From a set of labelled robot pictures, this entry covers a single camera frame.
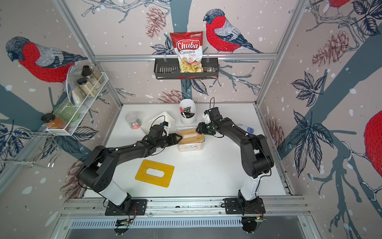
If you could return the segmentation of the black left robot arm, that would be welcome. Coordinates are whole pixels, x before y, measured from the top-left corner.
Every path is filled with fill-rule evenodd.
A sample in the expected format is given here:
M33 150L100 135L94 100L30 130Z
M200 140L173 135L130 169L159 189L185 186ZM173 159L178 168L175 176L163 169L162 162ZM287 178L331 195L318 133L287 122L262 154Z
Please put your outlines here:
M131 207L131 196L113 181L120 163L152 156L157 148L177 145L183 137L176 133L166 134L163 124L153 125L142 140L123 147L97 146L78 170L80 186L86 186L119 208Z

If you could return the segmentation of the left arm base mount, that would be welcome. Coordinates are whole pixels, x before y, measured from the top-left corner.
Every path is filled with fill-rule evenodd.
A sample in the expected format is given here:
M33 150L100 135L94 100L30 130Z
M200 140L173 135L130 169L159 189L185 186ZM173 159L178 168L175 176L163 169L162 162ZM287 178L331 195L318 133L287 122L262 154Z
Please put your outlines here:
M129 194L121 205L108 202L106 216L143 216L147 207L147 199L134 199Z

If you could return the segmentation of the bamboo tissue box lid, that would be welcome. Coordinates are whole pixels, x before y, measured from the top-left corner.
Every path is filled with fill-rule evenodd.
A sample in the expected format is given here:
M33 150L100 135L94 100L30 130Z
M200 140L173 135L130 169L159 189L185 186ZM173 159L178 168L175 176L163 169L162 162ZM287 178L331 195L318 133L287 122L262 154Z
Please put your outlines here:
M182 137L178 144L202 143L205 141L205 136L197 133L195 129L182 130L177 134Z

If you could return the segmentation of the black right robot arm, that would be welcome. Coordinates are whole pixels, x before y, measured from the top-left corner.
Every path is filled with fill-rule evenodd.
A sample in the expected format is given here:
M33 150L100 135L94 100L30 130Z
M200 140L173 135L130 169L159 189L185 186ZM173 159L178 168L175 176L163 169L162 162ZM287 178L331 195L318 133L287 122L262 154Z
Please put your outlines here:
M241 164L248 178L245 179L239 190L238 197L244 202L257 200L261 181L272 175L274 167L274 160L266 138L262 134L248 133L229 118L210 123L200 122L196 132L212 136L219 133L240 147Z

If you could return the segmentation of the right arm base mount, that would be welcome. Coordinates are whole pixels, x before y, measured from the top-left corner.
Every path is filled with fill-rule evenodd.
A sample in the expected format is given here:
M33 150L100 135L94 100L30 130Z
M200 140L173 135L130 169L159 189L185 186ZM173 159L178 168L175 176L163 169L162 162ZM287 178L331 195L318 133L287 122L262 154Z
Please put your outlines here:
M223 201L225 212L228 215L263 215L266 213L263 199L260 197L246 201L243 196L238 196L236 198L225 198Z

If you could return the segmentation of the clear plastic tissue box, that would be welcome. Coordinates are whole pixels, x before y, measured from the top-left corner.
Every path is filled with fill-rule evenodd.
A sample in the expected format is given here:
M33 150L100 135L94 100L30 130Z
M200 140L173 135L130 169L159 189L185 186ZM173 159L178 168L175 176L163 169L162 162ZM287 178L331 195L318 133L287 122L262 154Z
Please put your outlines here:
M187 130L187 129L197 129L196 127L182 127L176 129L175 133L178 133L179 131L182 130ZM192 143L192 144L177 144L178 150L180 152L186 152L186 151L197 151L197 150L202 150L204 147L204 142L202 143Z

